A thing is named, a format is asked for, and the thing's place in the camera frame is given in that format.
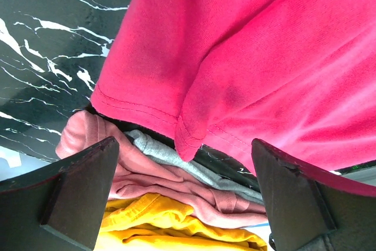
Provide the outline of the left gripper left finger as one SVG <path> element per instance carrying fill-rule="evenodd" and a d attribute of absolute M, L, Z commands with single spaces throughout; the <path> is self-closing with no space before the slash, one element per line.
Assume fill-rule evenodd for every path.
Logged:
<path fill-rule="evenodd" d="M 93 250 L 119 144 L 114 137 L 1 182 L 1 250 Z"/>

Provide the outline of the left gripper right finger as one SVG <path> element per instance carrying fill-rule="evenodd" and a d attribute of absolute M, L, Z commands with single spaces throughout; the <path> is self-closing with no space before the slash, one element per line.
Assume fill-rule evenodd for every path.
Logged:
<path fill-rule="evenodd" d="M 252 141 L 251 155 L 275 250 L 375 250 L 375 186 L 261 139 Z"/>

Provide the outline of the red t shirt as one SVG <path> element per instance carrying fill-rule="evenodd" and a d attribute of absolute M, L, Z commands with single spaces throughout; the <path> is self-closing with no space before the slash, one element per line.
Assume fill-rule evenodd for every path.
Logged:
<path fill-rule="evenodd" d="M 132 0 L 101 114 L 253 171 L 262 139 L 333 171 L 375 159 L 375 0 Z"/>

